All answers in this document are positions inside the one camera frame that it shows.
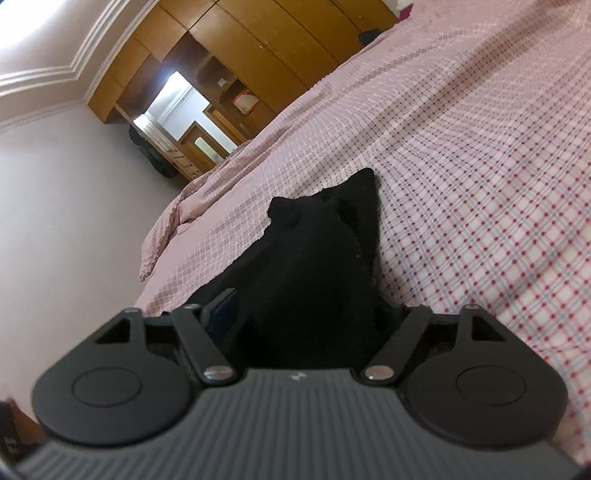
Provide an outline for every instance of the pink bedsheet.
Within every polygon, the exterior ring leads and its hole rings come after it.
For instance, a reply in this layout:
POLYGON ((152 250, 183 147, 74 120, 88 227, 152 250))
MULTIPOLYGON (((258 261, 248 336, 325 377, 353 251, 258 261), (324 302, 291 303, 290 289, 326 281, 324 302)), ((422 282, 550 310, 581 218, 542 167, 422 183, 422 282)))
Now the pink bedsheet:
POLYGON ((221 273, 274 196, 379 180, 384 294, 474 301, 569 385, 556 442, 591 460, 591 0, 440 0, 195 180, 142 249, 158 314, 221 273))

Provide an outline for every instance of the white logo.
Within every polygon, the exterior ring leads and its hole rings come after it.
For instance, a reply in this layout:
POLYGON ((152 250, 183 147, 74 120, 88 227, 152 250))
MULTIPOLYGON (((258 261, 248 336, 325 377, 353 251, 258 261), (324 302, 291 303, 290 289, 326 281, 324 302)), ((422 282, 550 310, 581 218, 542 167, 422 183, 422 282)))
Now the white logo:
POLYGON ((295 375, 290 375, 290 377, 298 383, 300 382, 300 380, 305 379, 307 376, 308 375, 306 375, 304 372, 298 372, 295 375))

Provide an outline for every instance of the circular cap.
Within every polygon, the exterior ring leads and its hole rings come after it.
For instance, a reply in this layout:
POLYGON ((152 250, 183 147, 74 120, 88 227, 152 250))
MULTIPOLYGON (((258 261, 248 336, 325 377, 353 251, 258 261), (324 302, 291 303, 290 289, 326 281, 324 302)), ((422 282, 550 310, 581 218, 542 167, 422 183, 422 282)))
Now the circular cap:
POLYGON ((372 365, 365 369, 365 376, 370 380, 387 380, 394 376, 394 370, 387 365, 372 365))
POLYGON ((139 377, 123 368, 101 368, 83 374, 72 386, 74 395, 91 407, 114 407, 133 400, 141 391, 139 377))
POLYGON ((228 380, 233 374, 234 370, 232 370, 232 367, 227 365, 214 365, 212 367, 206 368, 203 371, 205 378, 216 381, 228 380))
POLYGON ((526 389, 525 381, 519 374, 492 365, 466 370, 457 378, 456 386, 468 400, 490 407, 516 402, 526 389))

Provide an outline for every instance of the bedsheet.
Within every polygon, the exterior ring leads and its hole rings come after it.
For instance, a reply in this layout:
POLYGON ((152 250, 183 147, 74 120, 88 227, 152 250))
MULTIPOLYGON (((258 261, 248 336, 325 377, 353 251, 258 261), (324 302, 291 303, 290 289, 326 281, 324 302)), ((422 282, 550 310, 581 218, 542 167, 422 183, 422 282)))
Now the bedsheet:
POLYGON ((372 168, 383 294, 478 303, 558 370, 556 443, 591 460, 591 0, 439 0, 190 184, 142 248, 137 302, 182 304, 299 197, 372 168))

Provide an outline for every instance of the black cloth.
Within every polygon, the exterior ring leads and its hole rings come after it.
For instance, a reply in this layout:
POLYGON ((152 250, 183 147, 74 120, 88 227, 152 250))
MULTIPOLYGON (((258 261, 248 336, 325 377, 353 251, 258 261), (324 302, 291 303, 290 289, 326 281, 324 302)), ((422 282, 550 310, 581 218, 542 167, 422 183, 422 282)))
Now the black cloth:
POLYGON ((371 360, 398 323, 372 276, 377 206, 369 168, 310 197, 272 199, 262 238, 188 300, 237 290, 239 321, 218 345, 235 367, 360 370, 371 360))

